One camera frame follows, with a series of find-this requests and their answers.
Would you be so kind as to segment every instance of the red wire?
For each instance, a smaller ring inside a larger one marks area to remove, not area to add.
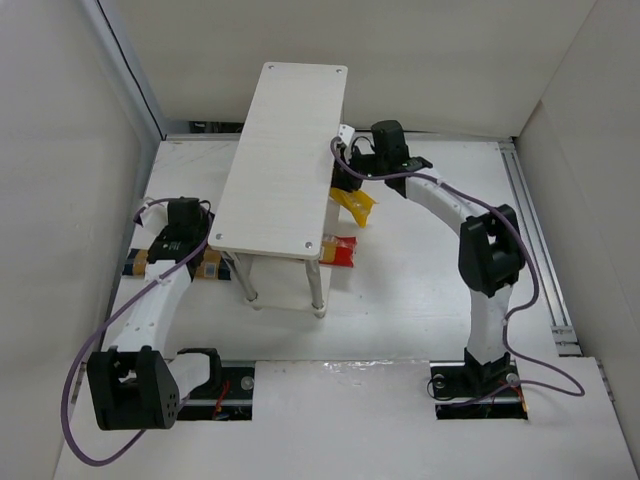
[[[222,410],[220,405],[222,404],[222,400],[224,400],[224,397],[226,397],[227,393],[229,393],[229,390],[231,390],[231,382],[227,380],[227,383],[224,384],[222,393],[220,394],[220,396],[218,397],[218,401],[216,402],[216,408],[213,410],[213,418],[216,418],[218,413]]]

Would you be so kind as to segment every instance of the robotic arm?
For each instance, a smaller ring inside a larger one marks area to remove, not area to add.
[[[421,157],[411,157],[404,132],[396,121],[376,123],[371,128],[373,154],[362,154],[357,146],[342,144],[341,155],[351,169],[366,176],[402,172],[428,173],[436,182],[419,177],[385,180],[403,197],[422,205],[460,237],[458,270],[471,294],[471,333],[464,351],[464,366],[457,388],[464,396],[477,396],[510,373],[510,356],[502,342],[503,321],[513,285],[525,261],[506,227],[491,213],[440,187],[442,176]],[[334,167],[332,186],[358,190],[362,180]],[[518,229],[517,217],[508,205],[498,208]]]
[[[221,362],[215,349],[179,352],[171,363],[162,357],[167,333],[180,299],[193,281],[204,252],[169,275],[207,238],[210,214],[198,199],[169,200],[167,223],[147,257],[145,284],[158,282],[133,307],[122,332],[105,352],[94,352],[87,376],[98,425],[103,430],[171,428],[180,404],[196,387],[221,383]]]

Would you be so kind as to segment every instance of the wall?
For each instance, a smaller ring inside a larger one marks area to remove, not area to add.
[[[578,338],[640,465],[640,2],[598,0],[517,147]]]
[[[65,370],[104,318],[140,142],[72,0],[0,4],[0,478],[51,478]]]
[[[244,121],[266,61],[349,67],[345,120],[518,135],[595,0],[117,0],[165,115]]]

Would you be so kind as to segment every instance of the screw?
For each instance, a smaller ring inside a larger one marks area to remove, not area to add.
[[[440,390],[445,387],[444,375],[437,373],[431,380],[433,381],[434,388]]]
[[[243,390],[253,390],[254,383],[253,377],[242,377],[242,380],[240,380],[240,387],[242,387]]]
[[[518,385],[520,383],[520,377],[518,377],[518,375],[516,375],[515,373],[507,374],[505,380],[509,385]]]

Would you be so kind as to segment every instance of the white floor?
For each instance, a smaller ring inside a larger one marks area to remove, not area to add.
[[[409,138],[414,155],[432,160],[463,191],[513,204],[496,144]],[[232,140],[164,142],[148,195],[198,196],[217,205],[234,149]],[[181,423],[149,432],[99,470],[65,447],[56,478],[636,478],[595,362],[557,358],[543,300],[514,317],[512,343],[576,375],[587,396],[525,389],[529,421],[435,420],[424,393],[425,360],[461,359],[469,331],[457,238],[384,185],[365,190],[379,204],[364,230],[341,215],[342,233],[358,236],[356,266],[333,272],[323,320],[256,312],[242,302],[239,286],[222,281],[194,282],[178,307],[166,356],[208,346],[224,360],[267,361],[257,364],[251,422]],[[151,240],[137,232],[133,245]],[[123,280],[116,306],[140,286]],[[512,305],[530,293],[525,272]],[[531,365],[519,368],[523,377],[561,382]],[[98,430],[86,384],[72,423],[97,457],[131,435]]]

